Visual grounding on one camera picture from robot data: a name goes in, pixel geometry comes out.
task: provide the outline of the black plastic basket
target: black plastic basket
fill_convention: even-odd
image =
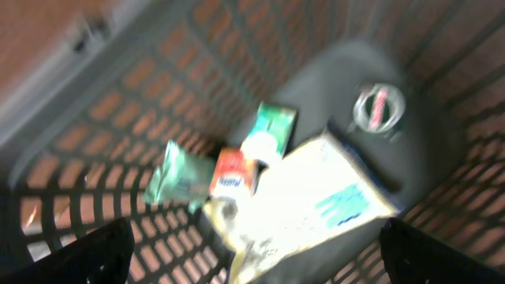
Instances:
[[[404,219],[505,265],[505,2],[189,0],[135,9],[108,23],[107,36],[69,46],[50,76],[4,103],[1,274],[32,263],[30,249],[56,252],[125,216],[136,240],[129,284],[224,282],[229,256],[208,224],[183,204],[142,202],[166,142],[207,155],[309,59],[349,39],[391,52],[421,94],[436,94],[466,128],[466,160]],[[28,232],[34,208],[39,229]],[[388,281],[377,241],[329,280]]]

